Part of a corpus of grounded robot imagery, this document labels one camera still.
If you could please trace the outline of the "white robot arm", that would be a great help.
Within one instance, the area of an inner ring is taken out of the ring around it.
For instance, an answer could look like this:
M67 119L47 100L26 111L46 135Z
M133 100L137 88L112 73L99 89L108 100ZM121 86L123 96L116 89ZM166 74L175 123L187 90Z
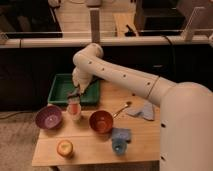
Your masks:
M160 171L213 171L213 91L106 62L96 43L76 52L73 63L81 91L98 76L160 108Z

